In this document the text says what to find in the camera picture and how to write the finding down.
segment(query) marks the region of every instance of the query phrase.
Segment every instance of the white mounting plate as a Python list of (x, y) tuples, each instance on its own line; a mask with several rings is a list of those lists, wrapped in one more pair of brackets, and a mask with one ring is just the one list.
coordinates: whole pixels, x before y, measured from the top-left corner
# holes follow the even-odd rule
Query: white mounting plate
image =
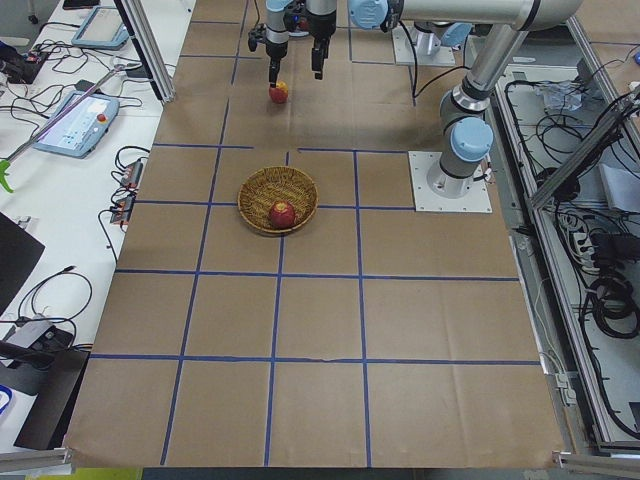
[[(402, 27), (393, 29), (393, 51), (396, 54), (396, 65), (413, 65), (413, 52), (407, 44), (407, 36)], [(453, 67), (455, 64), (456, 59), (451, 47), (440, 47), (433, 55), (418, 53), (418, 65)]]
[[(427, 172), (431, 165), (440, 160), (440, 152), (409, 152), (411, 184), (416, 212), (437, 213), (492, 213), (491, 200), (487, 186), (482, 182), (473, 182), (469, 192), (462, 198), (441, 197), (427, 185)], [(474, 176), (482, 175), (478, 166)]]

